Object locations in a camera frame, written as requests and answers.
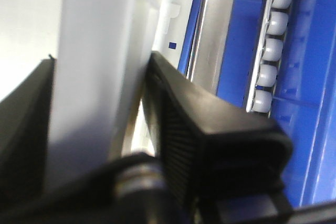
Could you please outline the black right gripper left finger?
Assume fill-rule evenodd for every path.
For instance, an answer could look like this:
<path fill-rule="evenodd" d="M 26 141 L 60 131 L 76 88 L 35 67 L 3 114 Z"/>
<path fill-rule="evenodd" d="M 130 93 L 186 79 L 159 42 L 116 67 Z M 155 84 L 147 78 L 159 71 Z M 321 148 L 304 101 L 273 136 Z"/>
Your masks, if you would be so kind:
<path fill-rule="evenodd" d="M 44 59 L 1 102 L 1 205 L 41 194 L 55 59 Z"/>

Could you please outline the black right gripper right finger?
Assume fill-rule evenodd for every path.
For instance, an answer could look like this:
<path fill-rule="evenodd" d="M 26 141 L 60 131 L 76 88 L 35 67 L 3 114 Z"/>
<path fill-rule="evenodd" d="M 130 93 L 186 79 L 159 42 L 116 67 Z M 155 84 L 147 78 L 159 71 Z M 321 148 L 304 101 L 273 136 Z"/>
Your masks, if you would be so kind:
<path fill-rule="evenodd" d="M 145 119 L 168 185 L 194 222 L 286 221 L 282 171 L 293 144 L 272 119 L 248 113 L 150 55 Z"/>

